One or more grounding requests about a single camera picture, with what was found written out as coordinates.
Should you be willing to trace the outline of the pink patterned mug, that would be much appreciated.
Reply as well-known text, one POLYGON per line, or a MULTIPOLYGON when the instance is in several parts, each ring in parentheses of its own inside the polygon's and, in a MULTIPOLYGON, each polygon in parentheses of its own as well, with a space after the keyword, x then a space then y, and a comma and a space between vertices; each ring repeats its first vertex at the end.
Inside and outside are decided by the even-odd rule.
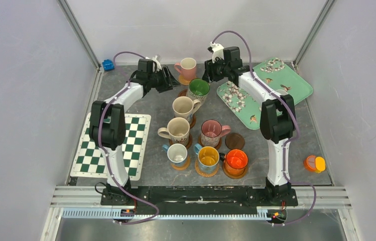
POLYGON ((221 138, 229 134, 231 127, 223 126, 220 122, 209 119, 201 126, 200 143, 202 146, 217 147, 221 138))

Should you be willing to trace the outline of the light orange wooden coaster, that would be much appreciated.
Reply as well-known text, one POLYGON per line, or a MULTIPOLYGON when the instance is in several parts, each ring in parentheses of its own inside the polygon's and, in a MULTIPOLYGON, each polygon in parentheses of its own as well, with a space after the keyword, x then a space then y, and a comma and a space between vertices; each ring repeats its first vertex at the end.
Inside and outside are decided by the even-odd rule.
POLYGON ((185 170, 189 167, 190 162, 191 162, 190 157, 187 157, 186 160, 184 160, 183 162, 180 162, 180 163, 171 162, 171 166, 175 170, 182 171, 182 170, 185 170))

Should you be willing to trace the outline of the brown ridged wooden coaster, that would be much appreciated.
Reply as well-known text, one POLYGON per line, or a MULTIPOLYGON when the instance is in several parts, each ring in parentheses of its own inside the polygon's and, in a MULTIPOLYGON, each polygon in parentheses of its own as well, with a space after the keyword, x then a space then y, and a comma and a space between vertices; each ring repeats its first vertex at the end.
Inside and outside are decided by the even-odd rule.
POLYGON ((225 175, 231 179, 240 179, 244 177, 248 172, 248 166, 242 169, 234 169, 230 167, 227 163, 224 163, 222 168, 225 175))

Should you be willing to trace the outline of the blue patterned mug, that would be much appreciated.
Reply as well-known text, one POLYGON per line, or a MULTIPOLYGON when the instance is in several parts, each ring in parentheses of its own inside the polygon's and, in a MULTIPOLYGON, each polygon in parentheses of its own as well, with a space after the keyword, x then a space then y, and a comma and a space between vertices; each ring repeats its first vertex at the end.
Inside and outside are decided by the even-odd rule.
POLYGON ((170 163, 180 163, 188 157, 187 149, 182 144, 162 145, 162 148, 166 152, 170 163))

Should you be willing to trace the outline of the woven rattan coaster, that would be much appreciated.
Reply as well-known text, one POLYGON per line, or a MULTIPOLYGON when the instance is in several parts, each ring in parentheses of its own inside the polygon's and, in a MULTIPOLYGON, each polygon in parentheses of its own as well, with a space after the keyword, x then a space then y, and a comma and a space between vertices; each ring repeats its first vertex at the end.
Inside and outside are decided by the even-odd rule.
POLYGON ((211 173, 205 173, 205 172, 203 172, 203 171, 200 170, 199 163, 200 162, 198 160, 195 161, 195 170, 198 173, 198 175, 200 175, 202 177, 207 177, 208 178, 208 177, 215 176, 218 173, 218 171, 219 171, 220 165, 217 164, 217 166, 216 166, 216 168, 215 168, 214 171, 212 171, 211 173))

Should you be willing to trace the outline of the white floral mug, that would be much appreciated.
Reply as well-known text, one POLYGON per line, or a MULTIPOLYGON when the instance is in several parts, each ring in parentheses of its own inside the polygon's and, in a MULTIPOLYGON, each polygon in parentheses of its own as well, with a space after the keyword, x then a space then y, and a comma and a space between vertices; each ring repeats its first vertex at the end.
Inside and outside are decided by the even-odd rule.
POLYGON ((158 129, 157 134, 162 138, 171 139, 174 144, 186 145, 189 138, 190 126, 187 124, 186 127, 182 127, 176 121, 176 118, 171 119, 166 128, 158 129))

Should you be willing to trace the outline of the green inside mug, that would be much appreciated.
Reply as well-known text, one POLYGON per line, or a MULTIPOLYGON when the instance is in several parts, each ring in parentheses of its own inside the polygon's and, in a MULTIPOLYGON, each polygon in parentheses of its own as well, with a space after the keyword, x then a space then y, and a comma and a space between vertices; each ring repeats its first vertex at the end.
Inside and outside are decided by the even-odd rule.
POLYGON ((197 99, 201 102, 201 105, 204 105, 209 92, 209 83, 200 78, 196 78, 190 81, 186 96, 192 100, 197 99))

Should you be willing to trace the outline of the orange mug black handle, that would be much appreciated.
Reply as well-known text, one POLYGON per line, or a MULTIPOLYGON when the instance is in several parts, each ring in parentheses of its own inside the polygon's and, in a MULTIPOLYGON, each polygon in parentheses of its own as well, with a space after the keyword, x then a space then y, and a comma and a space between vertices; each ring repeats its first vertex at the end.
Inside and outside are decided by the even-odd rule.
POLYGON ((219 159, 234 169, 242 169, 248 165, 247 154, 239 149, 230 150, 228 153, 219 153, 219 159))

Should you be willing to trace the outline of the dark walnut wooden coaster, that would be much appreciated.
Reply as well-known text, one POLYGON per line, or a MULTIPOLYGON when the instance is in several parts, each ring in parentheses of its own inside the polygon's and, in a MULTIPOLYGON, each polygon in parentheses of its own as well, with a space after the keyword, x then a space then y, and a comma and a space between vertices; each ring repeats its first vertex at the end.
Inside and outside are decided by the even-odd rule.
POLYGON ((242 150, 243 147, 245 146, 245 139, 239 133, 230 133, 225 138, 225 145, 230 150, 234 150, 234 149, 242 150))

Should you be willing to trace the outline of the yellow inside mug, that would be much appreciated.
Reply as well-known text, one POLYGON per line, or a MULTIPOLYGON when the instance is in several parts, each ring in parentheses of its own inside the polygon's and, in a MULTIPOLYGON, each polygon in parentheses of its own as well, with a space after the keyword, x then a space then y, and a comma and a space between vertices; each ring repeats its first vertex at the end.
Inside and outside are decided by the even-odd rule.
POLYGON ((219 152, 214 147, 205 146, 202 147, 199 144, 194 146, 197 160, 200 162, 200 170, 205 173, 211 173, 215 170, 217 164, 219 164, 219 152))

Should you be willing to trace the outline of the brown wooden saucer coaster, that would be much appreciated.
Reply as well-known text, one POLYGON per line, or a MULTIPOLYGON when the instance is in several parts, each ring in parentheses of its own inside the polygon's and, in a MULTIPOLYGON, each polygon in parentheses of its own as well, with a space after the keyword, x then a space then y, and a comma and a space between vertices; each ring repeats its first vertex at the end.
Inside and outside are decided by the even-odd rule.
POLYGON ((181 125, 182 127, 186 127, 189 124, 190 128, 192 129, 196 124, 196 116, 195 114, 187 115, 187 116, 174 116, 177 119, 176 123, 181 125))
POLYGON ((180 91, 179 94, 178 94, 178 97, 186 96, 186 94, 187 94, 187 90, 188 90, 188 89, 184 89, 184 90, 180 91))
MULTIPOLYGON (((185 147, 189 149, 192 146, 193 138, 192 135, 189 135, 188 142, 186 143, 185 147)), ((172 142, 171 139, 169 139, 169 145, 173 145, 174 143, 172 142)))
MULTIPOLYGON (((199 136, 198 137, 198 144, 201 145, 202 147, 204 147, 205 145, 202 143, 201 141, 201 137, 199 136)), ((222 138, 219 139, 219 142, 216 146, 214 146, 215 149, 219 149, 221 147, 221 144, 222 144, 222 138)))

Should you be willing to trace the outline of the pink white mug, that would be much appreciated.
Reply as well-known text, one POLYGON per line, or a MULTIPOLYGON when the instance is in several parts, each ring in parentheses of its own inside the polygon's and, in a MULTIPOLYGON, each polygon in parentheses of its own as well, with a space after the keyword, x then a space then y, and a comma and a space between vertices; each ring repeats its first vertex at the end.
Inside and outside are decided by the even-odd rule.
POLYGON ((197 62, 193 58, 182 59, 179 63, 174 64, 174 68, 187 81, 197 77, 197 62))

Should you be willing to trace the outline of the small white blue mug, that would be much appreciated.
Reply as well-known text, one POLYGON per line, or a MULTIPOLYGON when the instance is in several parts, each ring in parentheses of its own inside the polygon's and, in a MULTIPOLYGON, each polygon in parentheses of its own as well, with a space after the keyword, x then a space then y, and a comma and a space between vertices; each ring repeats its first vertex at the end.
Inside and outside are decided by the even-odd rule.
POLYGON ((285 90, 283 90, 283 89, 278 89, 278 90, 276 90, 276 92, 279 93, 280 95, 287 95, 287 94, 288 94, 288 93, 287 93, 285 90))

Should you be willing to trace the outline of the light cork coaster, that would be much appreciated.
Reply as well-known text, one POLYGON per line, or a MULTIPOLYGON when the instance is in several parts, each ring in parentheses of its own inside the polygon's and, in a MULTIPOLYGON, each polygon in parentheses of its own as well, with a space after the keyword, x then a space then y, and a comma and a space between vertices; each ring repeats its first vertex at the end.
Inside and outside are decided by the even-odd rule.
POLYGON ((188 86, 190 84, 190 80, 186 79, 183 75, 179 75, 178 81, 181 85, 188 86))

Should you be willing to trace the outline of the large cream mug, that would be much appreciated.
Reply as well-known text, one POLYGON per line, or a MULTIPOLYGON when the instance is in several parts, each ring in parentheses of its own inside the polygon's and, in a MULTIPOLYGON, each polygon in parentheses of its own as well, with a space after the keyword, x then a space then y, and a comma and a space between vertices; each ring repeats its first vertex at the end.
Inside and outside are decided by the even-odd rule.
POLYGON ((189 124, 193 121, 194 114, 202 106, 198 99, 191 99, 186 96, 176 98, 172 103, 172 110, 174 117, 181 117, 188 121, 189 124))

